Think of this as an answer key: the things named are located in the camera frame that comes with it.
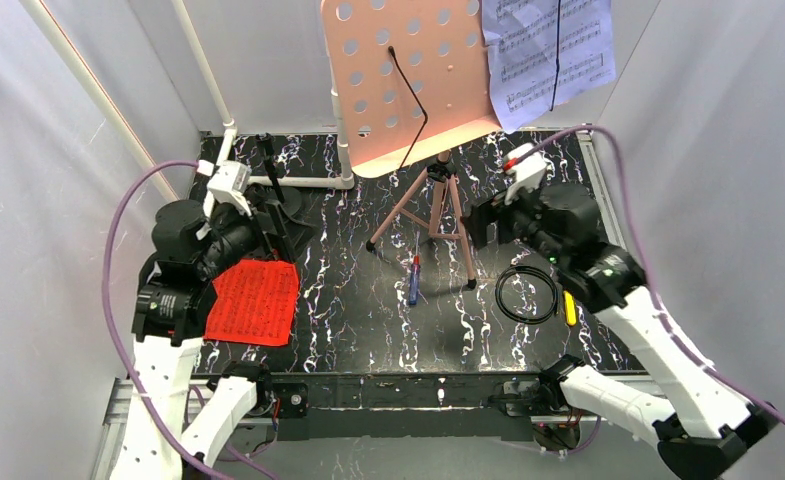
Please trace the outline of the red sheet music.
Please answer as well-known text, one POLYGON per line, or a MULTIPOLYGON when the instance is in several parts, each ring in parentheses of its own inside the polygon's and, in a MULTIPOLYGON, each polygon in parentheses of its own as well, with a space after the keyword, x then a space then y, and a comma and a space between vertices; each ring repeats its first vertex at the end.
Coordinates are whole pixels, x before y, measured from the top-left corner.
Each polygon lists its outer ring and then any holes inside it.
POLYGON ((204 338, 264 347, 289 343, 299 293, 296 267, 243 259, 214 281, 204 338))

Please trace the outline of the pink tripod music stand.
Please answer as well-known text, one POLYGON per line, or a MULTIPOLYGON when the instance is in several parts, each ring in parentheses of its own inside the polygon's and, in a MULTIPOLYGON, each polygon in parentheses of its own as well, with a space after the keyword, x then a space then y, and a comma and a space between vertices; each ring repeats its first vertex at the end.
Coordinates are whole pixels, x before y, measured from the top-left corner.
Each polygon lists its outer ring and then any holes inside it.
POLYGON ((479 1, 323 1, 320 16, 338 138, 352 171, 377 178, 427 161, 366 243, 374 250, 417 189, 433 180, 431 239, 459 242, 466 286, 477 284, 462 217, 454 148, 499 128, 489 99, 479 1))

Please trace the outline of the white sheet music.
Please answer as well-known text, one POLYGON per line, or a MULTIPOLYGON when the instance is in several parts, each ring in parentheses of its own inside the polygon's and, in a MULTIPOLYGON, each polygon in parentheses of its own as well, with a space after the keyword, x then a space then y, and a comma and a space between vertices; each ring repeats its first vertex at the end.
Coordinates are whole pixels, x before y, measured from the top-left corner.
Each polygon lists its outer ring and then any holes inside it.
POLYGON ((508 133, 617 77, 609 1, 483 1, 480 12, 489 98, 508 133))

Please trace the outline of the white PVC pipe frame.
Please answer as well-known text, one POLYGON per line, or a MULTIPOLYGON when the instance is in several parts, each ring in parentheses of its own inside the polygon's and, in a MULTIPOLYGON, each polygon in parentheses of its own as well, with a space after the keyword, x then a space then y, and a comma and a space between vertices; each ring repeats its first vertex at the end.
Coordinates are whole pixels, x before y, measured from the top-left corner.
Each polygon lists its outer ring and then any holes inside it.
POLYGON ((27 1, 143 167, 197 133, 339 132, 317 1, 27 1))

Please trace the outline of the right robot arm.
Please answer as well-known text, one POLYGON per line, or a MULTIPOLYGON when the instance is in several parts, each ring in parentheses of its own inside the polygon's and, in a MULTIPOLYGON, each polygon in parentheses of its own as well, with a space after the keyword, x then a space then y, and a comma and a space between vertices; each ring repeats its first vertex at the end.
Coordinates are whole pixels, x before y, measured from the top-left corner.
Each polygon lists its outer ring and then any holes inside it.
POLYGON ((502 191, 471 208, 463 223, 476 248, 494 226, 502 243, 519 240, 548 260, 560 285, 640 361, 661 395, 599 373, 572 355, 538 375, 539 400, 552 409, 603 416, 654 447, 681 479, 716 479, 766 437, 776 420, 699 367, 677 345, 646 275, 604 239, 595 199, 579 184, 502 191))

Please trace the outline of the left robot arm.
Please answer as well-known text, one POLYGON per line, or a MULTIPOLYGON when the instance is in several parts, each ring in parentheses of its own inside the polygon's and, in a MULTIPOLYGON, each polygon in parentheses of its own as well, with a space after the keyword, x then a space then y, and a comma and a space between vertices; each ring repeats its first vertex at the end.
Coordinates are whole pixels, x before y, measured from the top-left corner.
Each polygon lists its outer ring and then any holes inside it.
POLYGON ((260 215, 243 202, 207 214, 199 201, 183 199, 156 212, 133 347, 116 343, 134 389, 113 478, 214 477, 214 463, 242 419, 278 422, 305 413, 304 385, 278 386, 265 364, 235 362, 209 382, 211 396, 195 418, 185 418, 207 338, 287 344, 298 289, 295 249, 315 231, 278 203, 260 215))

